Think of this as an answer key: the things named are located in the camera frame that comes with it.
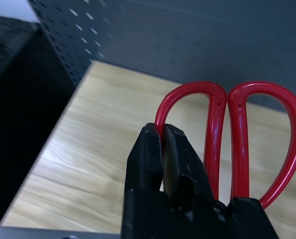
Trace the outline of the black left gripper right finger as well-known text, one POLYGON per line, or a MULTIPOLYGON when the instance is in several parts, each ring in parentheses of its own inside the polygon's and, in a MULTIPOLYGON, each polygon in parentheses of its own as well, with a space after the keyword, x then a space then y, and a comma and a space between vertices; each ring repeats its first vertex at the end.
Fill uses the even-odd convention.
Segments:
POLYGON ((185 133, 166 124, 163 135, 164 190, 171 201, 191 201, 202 195, 213 201, 204 164, 185 133))

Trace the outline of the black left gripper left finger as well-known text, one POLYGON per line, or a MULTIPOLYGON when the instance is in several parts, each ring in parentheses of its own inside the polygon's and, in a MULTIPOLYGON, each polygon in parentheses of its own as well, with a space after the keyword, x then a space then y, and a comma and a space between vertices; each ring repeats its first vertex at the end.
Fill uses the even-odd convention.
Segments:
POLYGON ((125 191, 159 191, 163 179, 161 141, 153 123, 147 123, 128 156, 125 191))

